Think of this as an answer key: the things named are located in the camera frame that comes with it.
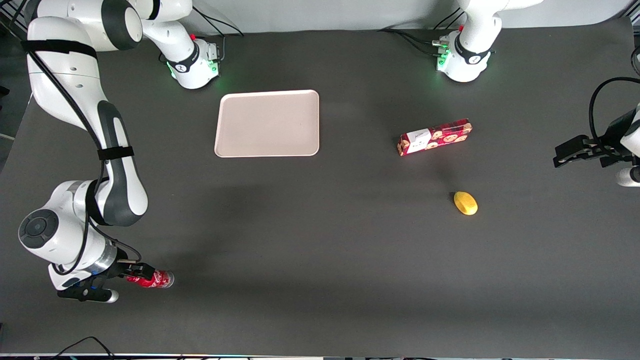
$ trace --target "can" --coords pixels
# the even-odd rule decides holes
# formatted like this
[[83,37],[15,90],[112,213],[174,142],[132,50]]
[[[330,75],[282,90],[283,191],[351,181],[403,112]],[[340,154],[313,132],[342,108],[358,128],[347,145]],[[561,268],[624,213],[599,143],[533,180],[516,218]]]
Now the can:
[[127,276],[127,281],[135,282],[143,288],[167,289],[173,285],[173,273],[166,270],[156,270],[151,280],[142,277]]

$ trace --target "gray table surface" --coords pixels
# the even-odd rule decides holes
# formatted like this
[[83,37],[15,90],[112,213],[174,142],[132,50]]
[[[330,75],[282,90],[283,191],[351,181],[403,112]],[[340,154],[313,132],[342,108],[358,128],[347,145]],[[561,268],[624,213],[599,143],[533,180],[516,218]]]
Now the gray table surface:
[[[588,131],[597,84],[633,74],[631,34],[628,19],[506,29],[469,84],[372,31],[230,38],[222,77],[195,91],[150,42],[100,54],[149,196],[137,224],[108,231],[175,285],[115,279],[111,305],[56,296],[17,228],[99,163],[85,132],[32,102],[0,176],[0,352],[95,335],[135,353],[637,359],[638,190],[597,161],[552,164]],[[223,95],[308,88],[321,98],[317,155],[216,157]],[[603,92],[601,130],[639,90]],[[466,142],[397,155],[397,135],[463,117]],[[452,205],[456,190],[476,215]]]

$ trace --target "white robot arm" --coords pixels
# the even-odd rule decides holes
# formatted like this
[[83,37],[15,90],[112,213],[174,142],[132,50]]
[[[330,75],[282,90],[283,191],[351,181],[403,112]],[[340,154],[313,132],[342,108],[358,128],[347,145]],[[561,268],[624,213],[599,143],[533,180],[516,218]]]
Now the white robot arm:
[[96,52],[132,49],[148,33],[176,70],[176,80],[197,88],[218,75],[217,48],[194,42],[175,21],[191,11],[190,0],[162,6],[159,0],[32,0],[28,6],[33,16],[23,47],[33,97],[53,117],[89,132],[102,170],[98,180],[60,184],[22,221],[20,242],[51,263],[49,275],[60,297],[114,302],[117,292],[102,289],[111,277],[169,287],[170,272],[129,260],[118,248],[122,243],[96,225],[132,225],[148,206],[122,116],[102,91]]
[[440,53],[436,69],[461,83],[475,80],[486,69],[491,45],[502,29],[502,19],[497,12],[527,8],[542,1],[458,0],[467,21],[462,31],[452,31],[432,43],[439,47]]

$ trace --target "green indicator light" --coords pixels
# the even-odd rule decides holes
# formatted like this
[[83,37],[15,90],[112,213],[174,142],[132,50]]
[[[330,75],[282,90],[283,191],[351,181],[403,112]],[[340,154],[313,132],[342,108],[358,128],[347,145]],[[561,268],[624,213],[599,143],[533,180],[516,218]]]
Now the green indicator light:
[[169,65],[169,63],[167,62],[166,66],[169,68],[169,71],[171,72],[171,76],[175,78],[175,74],[173,73],[173,69],[171,68],[171,65]]

